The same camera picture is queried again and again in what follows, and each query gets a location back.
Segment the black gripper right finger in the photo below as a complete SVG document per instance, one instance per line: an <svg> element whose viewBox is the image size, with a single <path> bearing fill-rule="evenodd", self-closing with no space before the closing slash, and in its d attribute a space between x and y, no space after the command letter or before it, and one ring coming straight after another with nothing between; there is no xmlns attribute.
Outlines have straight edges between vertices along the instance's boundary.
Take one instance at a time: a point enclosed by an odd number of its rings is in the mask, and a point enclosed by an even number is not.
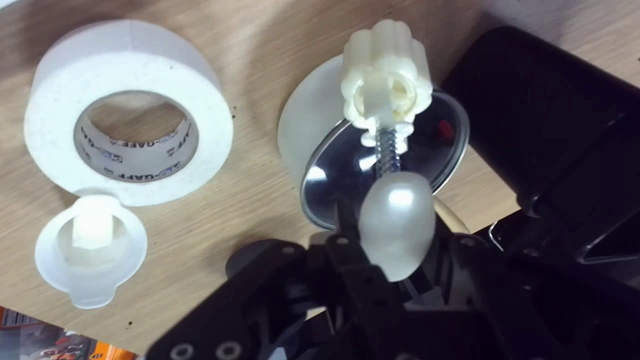
<svg viewBox="0 0 640 360"><path fill-rule="evenodd" d="M435 304L403 320L415 360L640 360L638 291L556 252L515 211L479 231L437 207Z"/></svg>

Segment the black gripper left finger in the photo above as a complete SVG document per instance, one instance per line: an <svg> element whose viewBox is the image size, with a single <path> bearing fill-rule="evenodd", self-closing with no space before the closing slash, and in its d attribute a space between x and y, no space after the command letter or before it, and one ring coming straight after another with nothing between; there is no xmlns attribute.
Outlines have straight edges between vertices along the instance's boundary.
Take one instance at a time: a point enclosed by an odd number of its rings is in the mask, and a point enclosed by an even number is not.
<svg viewBox="0 0 640 360"><path fill-rule="evenodd" d="M393 360L400 294L359 244L356 216L309 248L266 238L228 260L228 279L146 350L146 360Z"/></svg>

